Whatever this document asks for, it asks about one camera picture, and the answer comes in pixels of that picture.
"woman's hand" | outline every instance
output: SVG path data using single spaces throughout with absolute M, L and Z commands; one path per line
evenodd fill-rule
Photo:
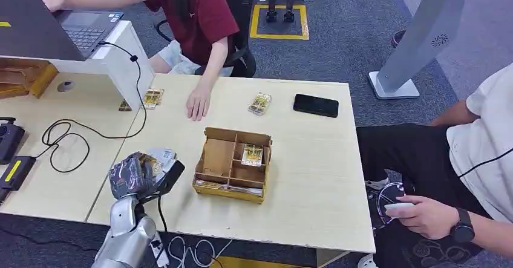
M 62 9 L 64 0 L 43 0 L 50 12 L 55 12 Z
M 456 208 L 426 197 L 406 195 L 398 200 L 414 206 L 387 210 L 387 216 L 398 218 L 410 231 L 424 238 L 438 240 L 450 234 L 460 220 Z
M 201 118 L 207 115 L 210 106 L 210 93 L 212 85 L 200 80 L 198 85 L 189 95 L 185 105 L 187 117 L 193 121 L 201 121 Z

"white shirt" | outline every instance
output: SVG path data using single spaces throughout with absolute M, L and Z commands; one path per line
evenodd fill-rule
M 451 127 L 447 141 L 458 175 L 513 148 L 513 64 L 487 78 L 466 100 L 473 123 Z M 461 178 L 495 220 L 513 223 L 513 152 Z

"laptop keyboard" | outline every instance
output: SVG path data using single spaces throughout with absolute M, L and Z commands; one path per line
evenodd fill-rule
M 93 46 L 104 32 L 103 29 L 97 28 L 64 28 L 64 31 L 68 33 L 71 41 L 73 41 L 80 50 L 86 50 Z

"metal stand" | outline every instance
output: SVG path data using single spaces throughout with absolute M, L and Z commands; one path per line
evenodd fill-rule
M 395 52 L 379 72 L 369 73 L 378 99 L 419 96 L 411 81 L 455 38 L 465 0 L 421 0 Z

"cardboard tray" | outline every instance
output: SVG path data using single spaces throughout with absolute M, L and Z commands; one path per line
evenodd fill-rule
M 192 181 L 196 192 L 262 203 L 271 159 L 271 136 L 210 127 L 205 128 L 204 133 L 206 141 Z M 244 144 L 263 146 L 261 166 L 242 164 Z M 207 183 L 198 185 L 197 180 Z M 262 194 L 240 192 L 234 188 L 262 189 Z

